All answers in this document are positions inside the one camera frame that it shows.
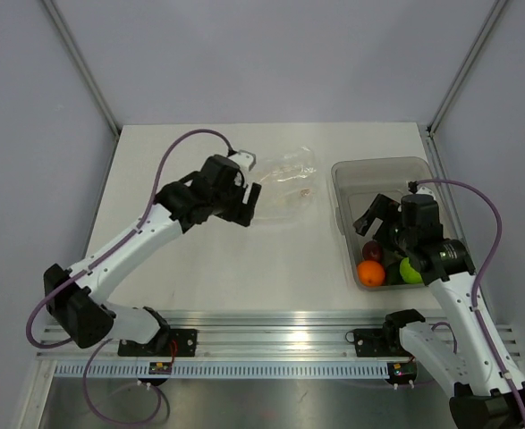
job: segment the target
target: white table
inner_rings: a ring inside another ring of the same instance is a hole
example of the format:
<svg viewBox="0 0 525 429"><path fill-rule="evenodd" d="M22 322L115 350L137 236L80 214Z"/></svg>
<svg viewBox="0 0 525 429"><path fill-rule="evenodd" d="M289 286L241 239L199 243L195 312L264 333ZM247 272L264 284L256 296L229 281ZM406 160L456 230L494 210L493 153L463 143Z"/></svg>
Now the white table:
<svg viewBox="0 0 525 429"><path fill-rule="evenodd" d="M310 147L319 162L316 201L294 224L242 228L217 218L159 249L114 292L111 301L157 310L356 310L385 314L415 307L439 313L426 289L367 292L351 285L332 222L326 181L339 161L426 154L415 123L263 123L125 126L89 243L95 251L142 212L158 161L187 130L223 132L235 148L258 157ZM161 183L199 169L225 153L214 136L195 136L167 161Z"/></svg>

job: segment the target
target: plastic bag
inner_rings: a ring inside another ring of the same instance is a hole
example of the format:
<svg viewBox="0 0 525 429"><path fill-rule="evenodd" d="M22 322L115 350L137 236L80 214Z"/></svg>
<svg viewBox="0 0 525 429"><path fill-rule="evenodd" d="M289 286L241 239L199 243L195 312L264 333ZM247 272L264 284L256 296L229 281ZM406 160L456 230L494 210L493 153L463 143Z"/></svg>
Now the plastic bag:
<svg viewBox="0 0 525 429"><path fill-rule="evenodd" d="M262 185L254 220L292 219L305 209L316 193L316 157L307 147L257 161L251 179Z"/></svg>

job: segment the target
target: clear plastic bin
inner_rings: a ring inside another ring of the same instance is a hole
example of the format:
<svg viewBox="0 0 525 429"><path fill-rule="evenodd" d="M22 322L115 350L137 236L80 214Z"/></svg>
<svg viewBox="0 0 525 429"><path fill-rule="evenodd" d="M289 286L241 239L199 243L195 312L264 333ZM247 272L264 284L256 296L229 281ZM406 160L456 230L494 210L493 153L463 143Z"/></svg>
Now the clear plastic bin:
<svg viewBox="0 0 525 429"><path fill-rule="evenodd" d="M361 237L353 229L353 223L361 217L377 194L382 193L396 201L409 193L407 184L431 177L427 162L417 157L381 158L361 161L343 161L332 167L332 180L329 182L330 198L334 206L334 228L342 247L346 279L349 284L355 284L367 291L389 291L425 287L423 284L399 284L393 286L378 286L369 288L361 284L357 265L363 261L361 249L377 231L381 221L377 220L370 228L366 237ZM440 208L441 223L445 229L445 237L451 237L450 218L444 210L439 194L432 185ZM396 261L394 255L384 256L384 266Z"/></svg>

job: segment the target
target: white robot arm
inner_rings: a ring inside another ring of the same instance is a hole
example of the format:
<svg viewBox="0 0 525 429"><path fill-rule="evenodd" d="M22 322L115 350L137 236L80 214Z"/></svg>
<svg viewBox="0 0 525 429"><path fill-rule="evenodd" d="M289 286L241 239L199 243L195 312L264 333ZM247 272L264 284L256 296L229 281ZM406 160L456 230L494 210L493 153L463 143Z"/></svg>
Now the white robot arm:
<svg viewBox="0 0 525 429"><path fill-rule="evenodd" d="M450 398L457 427L519 428L525 417L525 377L475 288L469 252L460 241L444 238L433 197L417 193L415 182L410 189L415 193L404 196L401 204L377 195L354 227L365 235L375 219L382 221L374 240L387 251L410 259L444 310L462 358L435 336L416 310L387 315L382 341L390 352L413 355L431 373Z"/></svg>
<svg viewBox="0 0 525 429"><path fill-rule="evenodd" d="M157 353L169 343L169 327L153 309L107 302L121 281L157 249L181 237L195 224L216 215L249 226L260 186L248 184L256 157L245 151L209 157L200 172L165 185L141 224L141 218L98 252L68 270L51 266L44 273L46 295L74 276L79 278L47 303L47 310L80 348L105 338L132 341Z"/></svg>

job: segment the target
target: apple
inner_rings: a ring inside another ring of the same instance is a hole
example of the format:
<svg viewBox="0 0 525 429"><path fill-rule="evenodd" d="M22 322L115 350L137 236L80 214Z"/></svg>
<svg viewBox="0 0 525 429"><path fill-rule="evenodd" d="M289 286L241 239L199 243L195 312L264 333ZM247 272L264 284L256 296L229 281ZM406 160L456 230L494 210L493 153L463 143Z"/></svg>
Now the apple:
<svg viewBox="0 0 525 429"><path fill-rule="evenodd" d="M377 241L368 241L361 249L361 255L364 261L376 261L381 263L384 258L384 249Z"/></svg>

